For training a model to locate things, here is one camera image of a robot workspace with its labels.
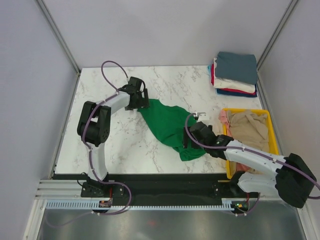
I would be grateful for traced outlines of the green t shirt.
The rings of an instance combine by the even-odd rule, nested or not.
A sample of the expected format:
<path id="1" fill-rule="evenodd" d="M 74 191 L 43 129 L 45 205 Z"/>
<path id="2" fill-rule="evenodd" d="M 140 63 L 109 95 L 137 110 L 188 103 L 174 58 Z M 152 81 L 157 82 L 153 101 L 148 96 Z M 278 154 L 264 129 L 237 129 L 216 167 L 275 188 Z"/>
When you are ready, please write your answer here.
<path id="1" fill-rule="evenodd" d="M 183 162 L 198 159 L 206 154 L 202 148 L 193 148 L 188 142 L 184 148 L 185 121 L 190 114 L 180 106 L 167 106 L 158 99 L 150 99 L 149 107 L 137 110 L 145 120 L 154 137 L 167 147 L 179 153 Z"/>

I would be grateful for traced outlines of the pink t shirt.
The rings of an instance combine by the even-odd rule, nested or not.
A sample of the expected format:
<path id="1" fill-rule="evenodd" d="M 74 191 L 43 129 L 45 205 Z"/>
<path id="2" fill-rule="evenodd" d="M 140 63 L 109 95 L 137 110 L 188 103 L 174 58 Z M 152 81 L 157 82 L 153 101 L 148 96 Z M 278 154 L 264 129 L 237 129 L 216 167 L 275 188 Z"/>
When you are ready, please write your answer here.
<path id="1" fill-rule="evenodd" d="M 220 120 L 220 122 L 222 123 L 223 126 L 225 126 L 226 129 L 226 135 L 231 137 L 231 131 L 230 131 L 230 122 L 228 119 L 228 115 L 227 112 L 225 110 L 221 110 L 219 113 L 219 117 L 218 119 Z M 229 162 L 229 172 L 230 175 L 233 176 L 236 172 L 238 171 L 251 171 L 252 169 L 246 165 L 240 164 L 240 163 L 236 163 L 236 162 Z"/>

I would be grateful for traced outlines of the beige t shirt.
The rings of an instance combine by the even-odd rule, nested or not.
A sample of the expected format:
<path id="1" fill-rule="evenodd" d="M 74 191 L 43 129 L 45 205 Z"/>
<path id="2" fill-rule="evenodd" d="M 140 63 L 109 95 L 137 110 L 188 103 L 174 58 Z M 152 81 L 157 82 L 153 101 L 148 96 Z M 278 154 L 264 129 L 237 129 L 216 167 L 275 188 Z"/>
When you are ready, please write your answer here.
<path id="1" fill-rule="evenodd" d="M 266 114 L 257 114 L 251 110 L 242 112 L 228 110 L 226 118 L 228 136 L 257 150 L 263 152 L 270 150 Z"/>

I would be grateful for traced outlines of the yellow plastic bin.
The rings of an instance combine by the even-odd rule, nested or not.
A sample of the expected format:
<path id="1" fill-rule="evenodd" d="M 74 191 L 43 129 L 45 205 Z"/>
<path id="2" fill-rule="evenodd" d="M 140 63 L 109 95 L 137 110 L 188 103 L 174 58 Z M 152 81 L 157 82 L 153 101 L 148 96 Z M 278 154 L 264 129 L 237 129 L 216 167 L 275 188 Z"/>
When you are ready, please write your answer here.
<path id="1" fill-rule="evenodd" d="M 277 145 L 277 141 L 276 141 L 276 136 L 275 136 L 275 132 L 274 132 L 274 127 L 273 127 L 273 123 L 272 123 L 272 119 L 271 119 L 271 115 L 267 110 L 263 110 L 263 109 L 242 109 L 242 108 L 224 108 L 222 110 L 225 111 L 231 111 L 233 113 L 240 113 L 243 112 L 245 110 L 250 110 L 258 115 L 261 114 L 266 114 L 267 115 L 267 120 L 266 120 L 266 126 L 268 128 L 268 137 L 269 137 L 269 151 L 267 153 L 271 153 L 271 154 L 279 154 L 279 150 L 278 150 L 278 145 Z M 225 135 L 227 135 L 226 133 L 226 127 L 224 125 L 222 125 L 223 128 L 223 133 Z"/>

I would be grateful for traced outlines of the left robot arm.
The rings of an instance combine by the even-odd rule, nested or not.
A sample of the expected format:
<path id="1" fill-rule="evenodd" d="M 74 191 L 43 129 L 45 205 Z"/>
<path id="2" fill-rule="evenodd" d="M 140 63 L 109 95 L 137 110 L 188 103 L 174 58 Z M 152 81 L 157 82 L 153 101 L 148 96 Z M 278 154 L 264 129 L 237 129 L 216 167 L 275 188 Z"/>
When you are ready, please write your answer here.
<path id="1" fill-rule="evenodd" d="M 105 161 L 105 143 L 111 131 L 111 116 L 124 109 L 133 111 L 149 107 L 149 95 L 145 82 L 130 77 L 126 85 L 116 90 L 100 102 L 86 101 L 83 104 L 77 125 L 77 134 L 87 148 L 89 158 L 89 178 L 96 180 L 92 191 L 99 197 L 110 191 Z"/>

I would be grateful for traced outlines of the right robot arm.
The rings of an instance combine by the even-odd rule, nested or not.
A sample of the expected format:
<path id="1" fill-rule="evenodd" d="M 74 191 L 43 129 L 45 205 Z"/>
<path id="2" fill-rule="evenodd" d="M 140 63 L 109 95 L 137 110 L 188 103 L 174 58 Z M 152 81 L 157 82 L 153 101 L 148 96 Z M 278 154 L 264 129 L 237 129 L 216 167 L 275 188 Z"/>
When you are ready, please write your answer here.
<path id="1" fill-rule="evenodd" d="M 184 129 L 190 140 L 211 157 L 240 163 L 260 172 L 252 174 L 242 171 L 232 177 L 229 191 L 235 197 L 257 192 L 278 196 L 287 204 L 302 208 L 308 199 L 312 199 L 312 190 L 320 186 L 297 154 L 283 156 L 257 150 L 230 136 L 215 135 L 201 121 L 192 126 L 185 125 Z"/>

